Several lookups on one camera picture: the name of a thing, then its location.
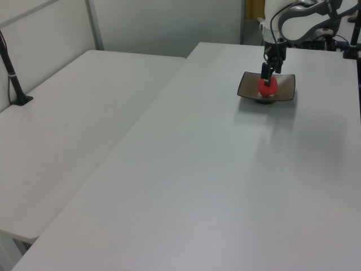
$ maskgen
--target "red ball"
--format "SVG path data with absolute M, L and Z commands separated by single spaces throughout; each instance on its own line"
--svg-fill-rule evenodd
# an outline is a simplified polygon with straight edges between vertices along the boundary
M 270 86 L 265 86 L 265 80 L 262 78 L 259 79 L 258 91 L 259 91 L 259 93 L 261 93 L 261 95 L 263 97 L 268 97 L 272 94 L 276 94 L 277 89 L 278 89 L 278 83 L 277 83 L 276 77 L 271 76 L 271 85 Z

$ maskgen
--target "table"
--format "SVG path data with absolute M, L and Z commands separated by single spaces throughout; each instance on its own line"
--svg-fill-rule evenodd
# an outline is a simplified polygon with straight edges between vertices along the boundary
M 263 106 L 262 56 L 200 43 L 14 271 L 360 270 L 356 63 L 290 49 L 296 99 Z
M 34 242 L 184 62 L 88 51 L 0 114 L 0 233 Z

